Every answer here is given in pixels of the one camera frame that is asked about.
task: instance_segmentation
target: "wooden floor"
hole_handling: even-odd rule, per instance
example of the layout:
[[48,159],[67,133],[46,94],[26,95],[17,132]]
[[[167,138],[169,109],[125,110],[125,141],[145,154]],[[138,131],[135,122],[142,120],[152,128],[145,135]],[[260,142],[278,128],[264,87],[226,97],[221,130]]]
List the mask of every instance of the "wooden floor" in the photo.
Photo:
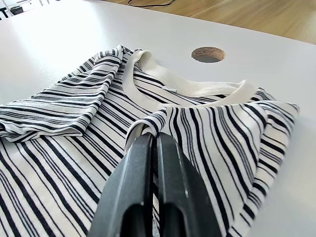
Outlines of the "wooden floor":
[[[169,0],[134,0],[132,4],[167,2]],[[148,8],[316,44],[316,0],[176,0],[170,6]]]

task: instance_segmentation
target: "t-shirt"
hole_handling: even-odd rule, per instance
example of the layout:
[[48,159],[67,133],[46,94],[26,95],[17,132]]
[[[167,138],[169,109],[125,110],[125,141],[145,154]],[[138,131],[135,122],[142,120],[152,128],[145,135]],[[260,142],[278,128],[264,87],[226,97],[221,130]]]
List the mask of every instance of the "t-shirt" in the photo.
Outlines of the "t-shirt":
[[204,180],[222,236],[245,236],[297,114],[247,81],[193,82],[148,51],[100,52],[48,89],[0,106],[0,236],[86,236],[106,180],[146,132],[175,138]]

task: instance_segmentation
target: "striped shirt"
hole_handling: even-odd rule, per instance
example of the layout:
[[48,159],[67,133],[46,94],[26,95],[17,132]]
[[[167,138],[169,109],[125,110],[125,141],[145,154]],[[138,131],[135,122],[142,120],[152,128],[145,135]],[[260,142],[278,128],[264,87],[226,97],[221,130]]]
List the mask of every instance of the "striped shirt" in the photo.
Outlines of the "striped shirt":
[[100,52],[31,98],[0,106],[0,236],[86,236],[124,151],[162,131],[203,178],[222,236],[243,237],[297,114],[246,81],[192,82],[147,51]]

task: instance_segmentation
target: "black and white striped fabric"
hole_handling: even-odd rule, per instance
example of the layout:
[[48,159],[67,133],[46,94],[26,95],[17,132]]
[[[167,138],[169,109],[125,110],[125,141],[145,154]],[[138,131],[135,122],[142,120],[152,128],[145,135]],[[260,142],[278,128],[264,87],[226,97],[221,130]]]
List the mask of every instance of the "black and white striped fabric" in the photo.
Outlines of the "black and white striped fabric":
[[[124,149],[160,131],[202,176],[222,235],[245,236],[297,114],[246,82],[189,82],[148,52],[100,52],[50,88],[0,106],[0,236],[86,236]],[[153,217],[159,228],[156,195]]]

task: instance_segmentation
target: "black cable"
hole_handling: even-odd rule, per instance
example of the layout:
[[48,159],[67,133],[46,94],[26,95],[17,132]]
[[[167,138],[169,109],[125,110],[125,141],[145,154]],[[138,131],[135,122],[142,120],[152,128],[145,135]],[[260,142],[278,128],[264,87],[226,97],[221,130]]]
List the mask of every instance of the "black cable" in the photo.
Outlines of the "black cable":
[[[131,5],[131,4],[130,4],[132,1],[133,1],[133,0],[129,0],[128,3],[127,3],[127,5],[129,5],[129,6],[135,6],[135,5]],[[141,6],[135,6],[135,7],[169,6],[169,5],[173,4],[174,1],[176,1],[176,0],[171,0],[169,3],[166,3],[166,4],[141,5]]]

